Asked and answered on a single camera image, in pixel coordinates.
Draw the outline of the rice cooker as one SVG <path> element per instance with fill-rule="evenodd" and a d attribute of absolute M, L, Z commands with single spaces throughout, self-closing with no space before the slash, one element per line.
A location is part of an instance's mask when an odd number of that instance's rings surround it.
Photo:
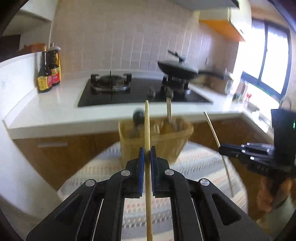
<path fill-rule="evenodd" d="M 233 84 L 232 73 L 225 69 L 222 77 L 218 78 L 218 92 L 224 95 L 229 95 Z"/>

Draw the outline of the black wok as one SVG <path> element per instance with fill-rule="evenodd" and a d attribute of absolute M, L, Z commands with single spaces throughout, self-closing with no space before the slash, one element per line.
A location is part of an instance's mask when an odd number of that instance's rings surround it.
<path fill-rule="evenodd" d="M 179 78 L 183 80 L 193 80 L 199 78 L 201 75 L 209 75 L 226 80 L 226 74 L 217 72 L 215 70 L 199 70 L 186 63 L 186 57 L 179 55 L 177 52 L 168 50 L 168 53 L 178 58 L 175 60 L 159 60 L 158 67 L 165 75 L 170 77 Z"/>

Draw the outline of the yellow plastic utensil basket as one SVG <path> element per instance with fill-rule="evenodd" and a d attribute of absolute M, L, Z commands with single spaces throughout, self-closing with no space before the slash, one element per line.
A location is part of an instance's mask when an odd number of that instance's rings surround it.
<path fill-rule="evenodd" d="M 158 157 L 166 159 L 170 164 L 176 162 L 185 143 L 194 131 L 193 125 L 181 117 L 174 117 L 173 123 L 176 131 L 163 130 L 164 118 L 152 118 L 151 146 L 156 148 Z M 121 165 L 124 167 L 130 160 L 136 159 L 139 149 L 144 147 L 144 126 L 140 126 L 140 132 L 131 137 L 134 133 L 132 120 L 122 120 L 118 123 L 118 131 L 121 147 Z"/>

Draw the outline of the black gas stove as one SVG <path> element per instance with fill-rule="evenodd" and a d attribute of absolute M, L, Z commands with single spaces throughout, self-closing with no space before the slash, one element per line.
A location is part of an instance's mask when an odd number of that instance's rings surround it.
<path fill-rule="evenodd" d="M 78 107 L 140 103 L 146 100 L 164 102 L 213 102 L 189 89 L 189 81 L 164 76 L 162 79 L 137 78 L 131 73 L 100 76 L 92 74 L 78 102 Z"/>

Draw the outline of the orange wall cabinet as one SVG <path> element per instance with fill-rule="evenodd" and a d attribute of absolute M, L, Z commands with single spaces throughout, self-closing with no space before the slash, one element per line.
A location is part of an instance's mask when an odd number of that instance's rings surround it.
<path fill-rule="evenodd" d="M 227 40 L 244 42 L 245 12 L 237 8 L 201 10 L 199 22 L 219 33 Z"/>

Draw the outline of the soy sauce bottle front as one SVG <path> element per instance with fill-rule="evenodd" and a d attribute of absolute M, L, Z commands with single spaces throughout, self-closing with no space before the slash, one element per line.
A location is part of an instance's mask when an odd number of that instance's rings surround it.
<path fill-rule="evenodd" d="M 47 64 L 47 47 L 43 47 L 41 56 L 41 67 L 38 74 L 39 92 L 48 92 L 52 89 L 52 72 Z"/>

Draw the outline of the white kitchen counter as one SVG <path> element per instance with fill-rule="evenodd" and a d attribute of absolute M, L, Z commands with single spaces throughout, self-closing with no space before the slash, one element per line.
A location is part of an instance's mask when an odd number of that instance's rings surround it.
<path fill-rule="evenodd" d="M 89 73 L 64 74 L 60 85 L 39 93 L 36 78 L 40 53 L 18 56 L 1 63 L 1 124 L 12 139 L 72 136 L 115 131 L 120 120 L 129 119 L 144 103 L 122 103 L 80 108 L 79 99 Z M 174 116 L 183 116 L 198 123 L 241 118 L 268 141 L 273 131 L 243 104 L 231 97 L 220 96 L 210 89 L 193 85 L 194 92 L 209 103 L 172 104 Z"/>

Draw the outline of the long bamboo chopstick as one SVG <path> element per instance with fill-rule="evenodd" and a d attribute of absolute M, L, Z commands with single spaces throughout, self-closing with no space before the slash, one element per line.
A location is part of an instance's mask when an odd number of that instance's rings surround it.
<path fill-rule="evenodd" d="M 208 113 L 206 111 L 204 112 L 204 116 L 205 116 L 206 121 L 207 121 L 207 123 L 209 125 L 209 128 L 210 128 L 210 130 L 212 132 L 212 135 L 214 137 L 214 140 L 216 142 L 216 145 L 217 145 L 218 148 L 220 148 L 220 142 L 218 140 L 218 137 L 216 135 L 216 132 L 214 130 L 214 127 L 212 125 L 212 122 L 211 122 L 211 120 L 210 120 L 210 118 L 208 116 Z M 233 192 L 233 186 L 232 186 L 232 183 L 231 183 L 231 178 L 230 178 L 230 175 L 229 175 L 228 167 L 227 167 L 227 164 L 226 164 L 226 161 L 225 161 L 224 156 L 221 156 L 221 158 L 222 158 L 222 162 L 224 164 L 224 168 L 225 168 L 225 171 L 226 171 L 226 176 L 227 176 L 227 179 L 228 179 L 228 184 L 229 184 L 229 189 L 230 189 L 231 197 L 233 198 L 234 197 L 234 192 Z"/>

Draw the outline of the soy sauce bottle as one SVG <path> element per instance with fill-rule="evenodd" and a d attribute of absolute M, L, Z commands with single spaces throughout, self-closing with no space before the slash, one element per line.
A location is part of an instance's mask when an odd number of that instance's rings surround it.
<path fill-rule="evenodd" d="M 52 89 L 52 72 L 47 64 L 47 47 L 43 47 L 41 56 L 41 67 L 38 74 L 39 92 L 48 92 Z"/>
<path fill-rule="evenodd" d="M 61 73 L 60 73 L 60 58 L 59 52 L 61 48 L 55 46 L 54 43 L 50 44 L 48 49 L 48 65 L 52 72 L 52 85 L 57 86 L 61 81 Z"/>

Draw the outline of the range hood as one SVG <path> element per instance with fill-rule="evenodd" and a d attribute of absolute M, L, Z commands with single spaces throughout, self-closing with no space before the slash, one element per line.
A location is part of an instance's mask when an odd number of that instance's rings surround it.
<path fill-rule="evenodd" d="M 171 0 L 190 11 L 207 10 L 217 8 L 239 8 L 237 0 Z"/>

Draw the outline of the soy sauce bottle rear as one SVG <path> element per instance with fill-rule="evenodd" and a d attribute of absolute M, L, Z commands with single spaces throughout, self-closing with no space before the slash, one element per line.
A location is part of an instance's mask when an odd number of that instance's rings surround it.
<path fill-rule="evenodd" d="M 61 73 L 60 73 L 60 58 L 59 52 L 61 48 L 55 46 L 54 43 L 50 44 L 48 49 L 48 65 L 52 72 L 52 85 L 57 86 L 61 81 Z"/>

